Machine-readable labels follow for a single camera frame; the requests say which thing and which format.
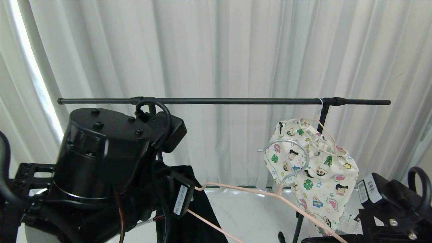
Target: cartoon print shirt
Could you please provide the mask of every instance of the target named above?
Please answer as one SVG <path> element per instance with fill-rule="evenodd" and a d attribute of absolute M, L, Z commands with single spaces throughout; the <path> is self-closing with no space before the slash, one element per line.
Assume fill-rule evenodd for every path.
<path fill-rule="evenodd" d="M 358 179 L 359 169 L 348 152 L 322 136 L 307 120 L 280 121 L 270 141 L 291 139 L 308 152 L 309 166 L 304 173 L 286 179 L 300 208 L 336 230 Z M 306 159 L 302 149 L 279 142 L 266 150 L 264 162 L 279 185 L 283 178 L 299 171 Z"/>

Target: black garment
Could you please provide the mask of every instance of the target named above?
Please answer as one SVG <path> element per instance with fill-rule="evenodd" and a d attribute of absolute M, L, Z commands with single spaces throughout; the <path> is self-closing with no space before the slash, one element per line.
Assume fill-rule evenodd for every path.
<path fill-rule="evenodd" d="M 197 187 L 201 187 L 195 178 L 194 171 L 191 166 L 173 166 L 171 169 L 177 173 L 183 174 L 190 180 L 196 183 Z M 220 227 L 219 222 L 213 212 L 209 199 L 204 191 L 194 191 L 194 200 L 190 202 L 189 209 L 199 216 L 207 219 L 209 222 Z M 162 211 L 158 210 L 156 215 L 162 215 Z M 163 220 L 156 221 L 156 232 L 158 242 L 162 242 L 165 222 Z M 208 224 L 199 220 L 195 216 L 187 213 L 180 220 L 171 217 L 171 231 L 169 234 L 169 243 L 228 243 L 225 235 L 213 229 Z"/>

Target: horizontal bar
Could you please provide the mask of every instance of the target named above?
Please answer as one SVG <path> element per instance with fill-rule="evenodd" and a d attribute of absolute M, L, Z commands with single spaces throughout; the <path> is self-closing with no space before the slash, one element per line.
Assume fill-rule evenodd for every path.
<path fill-rule="evenodd" d="M 63 99 L 63 104 L 132 104 L 136 105 L 143 97 L 129 99 Z M 312 99 L 283 99 L 283 98 L 154 98 L 166 105 L 389 105 L 390 100 L 375 99 L 344 99 L 339 97 Z"/>

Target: curtain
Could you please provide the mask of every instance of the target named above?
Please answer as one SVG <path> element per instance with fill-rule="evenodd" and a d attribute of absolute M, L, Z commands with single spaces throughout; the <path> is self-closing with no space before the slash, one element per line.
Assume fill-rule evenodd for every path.
<path fill-rule="evenodd" d="M 46 117 L 64 128 L 68 112 L 92 107 L 59 108 L 58 97 L 389 99 L 390 106 L 331 107 L 325 126 L 360 177 L 400 179 L 431 115 L 430 1 L 31 0 L 20 9 L 35 27 L 27 29 L 34 52 L 46 57 L 40 68 L 54 106 L 31 119 L 35 134 Z M 98 107 L 133 114 L 128 105 Z M 192 165 L 202 182 L 262 188 L 269 176 L 256 150 L 278 121 L 316 118 L 321 106 L 168 108 L 188 133 L 164 155 L 167 164 Z M 34 150 L 55 141 L 52 132 L 21 134 L 38 143 Z M 29 159 L 54 163 L 56 146 L 29 151 Z"/>

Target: label sticker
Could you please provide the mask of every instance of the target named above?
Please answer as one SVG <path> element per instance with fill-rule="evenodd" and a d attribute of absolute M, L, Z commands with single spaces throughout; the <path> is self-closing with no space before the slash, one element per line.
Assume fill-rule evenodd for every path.
<path fill-rule="evenodd" d="M 187 187 L 184 185 L 180 186 L 177 200 L 175 201 L 174 213 L 180 215 L 181 209 L 183 208 L 184 199 L 186 198 Z"/>
<path fill-rule="evenodd" d="M 372 176 L 372 174 L 365 177 L 364 181 L 365 181 L 366 190 L 368 191 L 369 199 L 371 199 L 371 202 L 376 203 L 379 200 L 381 200 L 382 199 L 381 194 L 379 193 L 379 191 L 377 189 L 377 185 L 375 184 L 375 180 L 374 180 L 374 177 Z"/>
<path fill-rule="evenodd" d="M 366 193 L 365 182 L 360 181 L 357 184 L 357 188 L 359 189 L 360 202 L 364 203 L 365 201 L 368 200 L 368 194 Z"/>

